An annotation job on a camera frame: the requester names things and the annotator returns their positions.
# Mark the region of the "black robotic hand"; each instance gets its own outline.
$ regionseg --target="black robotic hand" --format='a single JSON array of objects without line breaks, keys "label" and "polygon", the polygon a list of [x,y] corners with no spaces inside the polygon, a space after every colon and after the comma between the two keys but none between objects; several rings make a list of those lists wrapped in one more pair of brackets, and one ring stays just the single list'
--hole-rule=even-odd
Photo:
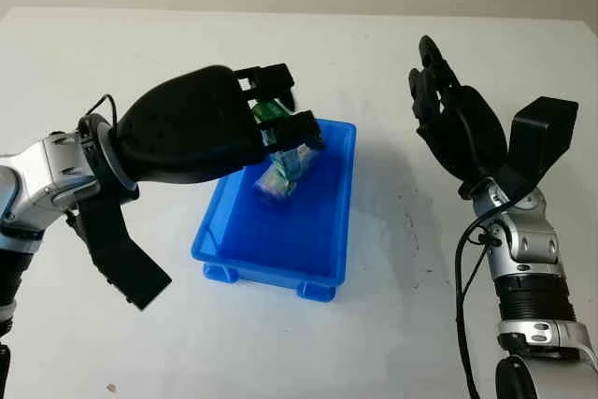
[{"label": "black robotic hand", "polygon": [[[239,83],[243,78],[249,82],[245,91]],[[262,123],[253,117],[250,100],[278,99],[294,110],[292,85],[285,64],[237,72],[214,65],[153,88],[112,127],[97,114],[79,121],[99,191],[94,185],[75,192],[78,215],[69,213],[67,222],[128,301],[143,309],[171,281],[127,233],[121,204],[138,197],[136,183],[203,182],[260,163],[270,152],[304,143],[321,148],[311,111]],[[268,145],[262,136],[266,130]]]}]

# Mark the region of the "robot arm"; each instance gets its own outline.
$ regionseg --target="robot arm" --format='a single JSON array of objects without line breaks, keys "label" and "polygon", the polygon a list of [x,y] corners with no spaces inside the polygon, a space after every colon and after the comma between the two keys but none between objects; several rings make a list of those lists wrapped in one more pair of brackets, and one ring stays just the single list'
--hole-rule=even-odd
[{"label": "robot arm", "polygon": [[[473,200],[478,216],[507,201],[491,181]],[[545,210],[536,188],[484,223],[500,241],[488,261],[500,300],[498,342],[511,354],[496,369],[499,399],[589,399],[598,387],[598,359],[569,303],[559,240]]]},{"label": "robot arm", "polygon": [[459,83],[428,36],[421,39],[420,55],[423,70],[409,74],[418,134],[463,182],[459,193],[473,200],[478,216],[462,236],[455,263],[459,346],[471,397],[479,396],[464,332],[461,253],[478,226],[488,233],[500,299],[498,341],[510,354],[497,367],[498,397],[595,397],[598,360],[569,303],[559,240],[536,188],[569,148],[577,104],[538,98],[513,120],[507,147],[491,108],[474,88]]},{"label": "robot arm", "polygon": [[[0,336],[12,327],[22,272],[63,214],[107,281],[145,308],[171,278],[128,235],[121,205],[138,198],[141,180],[203,182],[274,151],[321,148],[311,111],[261,123],[251,113],[250,100],[277,99],[293,111],[293,84],[285,64],[236,72],[210,66],[152,89],[118,123],[105,96],[112,123],[91,110],[76,131],[51,133],[0,157]],[[9,360],[0,345],[0,397]]]}]

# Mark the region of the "white table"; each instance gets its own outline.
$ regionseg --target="white table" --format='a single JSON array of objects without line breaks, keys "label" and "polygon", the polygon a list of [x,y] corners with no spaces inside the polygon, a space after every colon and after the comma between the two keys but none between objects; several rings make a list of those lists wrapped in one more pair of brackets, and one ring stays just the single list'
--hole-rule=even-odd
[{"label": "white table", "polygon": [[[174,279],[139,313],[63,223],[18,295],[7,397],[464,397],[452,280],[473,219],[415,134],[406,77],[430,34],[506,129],[540,94],[578,101],[573,147],[541,182],[578,318],[598,343],[598,40],[579,22],[16,8],[0,22],[3,152],[71,130],[104,92],[120,113],[207,64],[287,63],[302,108],[357,125],[347,281],[330,304],[202,276],[190,246],[215,183],[141,185],[132,237]],[[469,249],[466,263],[477,251]],[[497,299],[486,267],[466,313],[493,397]],[[107,385],[116,386],[116,392]]]}]

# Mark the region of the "black cable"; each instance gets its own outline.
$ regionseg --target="black cable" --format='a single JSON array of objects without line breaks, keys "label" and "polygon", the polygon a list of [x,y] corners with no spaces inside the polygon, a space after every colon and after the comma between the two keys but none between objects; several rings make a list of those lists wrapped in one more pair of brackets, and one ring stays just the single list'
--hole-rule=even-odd
[{"label": "black cable", "polygon": [[525,195],[520,198],[516,198],[514,200],[507,201],[502,205],[490,209],[484,212],[482,215],[477,217],[474,221],[472,221],[465,231],[461,235],[459,239],[459,243],[457,244],[457,249],[455,250],[455,299],[456,299],[456,308],[457,308],[457,339],[459,342],[459,353],[461,354],[461,362],[463,364],[463,371],[465,372],[465,379],[467,381],[467,390],[469,391],[469,396],[472,399],[479,399],[479,394],[477,393],[476,383],[474,381],[474,375],[471,369],[471,360],[469,359],[469,348],[467,347],[467,336],[465,334],[465,317],[463,313],[463,278],[462,278],[462,268],[461,262],[463,258],[463,249],[465,247],[465,243],[467,243],[467,238],[471,235],[471,233],[484,221],[492,218],[496,214],[500,214],[505,210],[509,209],[510,207],[517,204]]},{"label": "black cable", "polygon": [[[483,235],[488,235],[488,229],[486,229],[486,227],[485,227],[485,226],[479,225],[479,226],[478,226],[478,228],[480,228],[481,230],[483,230],[483,231],[484,231],[484,234],[483,234]],[[467,241],[468,241],[469,243],[471,243],[472,245],[479,245],[479,246],[486,245],[484,242],[480,242],[480,241],[479,241],[479,238],[480,238],[481,236],[482,236],[482,234],[480,234],[480,235],[478,235],[478,236],[477,236],[477,240],[472,240],[472,239],[471,239],[471,236],[469,235],[469,236],[467,237]]]},{"label": "black cable", "polygon": [[102,95],[102,98],[100,98],[95,105],[93,105],[89,111],[87,111],[85,113],[86,116],[90,115],[91,113],[93,113],[97,108],[99,108],[105,101],[110,102],[110,106],[112,107],[112,134],[114,136],[116,136],[116,123],[117,123],[117,114],[116,114],[116,102],[114,101],[114,98],[112,98],[112,95],[110,95],[109,93],[105,93],[104,95]]},{"label": "black cable", "polygon": [[479,266],[482,265],[482,262],[484,262],[484,257],[486,256],[486,254],[488,254],[488,250],[489,249],[490,249],[490,245],[484,245],[484,249],[479,254],[479,257],[477,258],[476,264],[474,265],[474,269],[472,270],[469,279],[465,283],[465,288],[463,289],[463,294],[462,294],[462,298],[461,298],[463,301],[465,300],[465,296],[467,295],[467,291],[469,290],[469,286],[471,285],[471,283],[476,278],[477,270],[479,269]]}]

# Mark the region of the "blue plastic bin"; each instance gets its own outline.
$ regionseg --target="blue plastic bin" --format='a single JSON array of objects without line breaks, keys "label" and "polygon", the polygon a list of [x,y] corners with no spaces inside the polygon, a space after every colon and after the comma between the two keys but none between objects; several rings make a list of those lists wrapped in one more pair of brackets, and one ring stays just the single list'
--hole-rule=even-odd
[{"label": "blue plastic bin", "polygon": [[345,280],[355,126],[318,120],[325,149],[284,204],[253,189],[266,161],[222,178],[192,246],[206,278],[248,279],[328,302]]}]

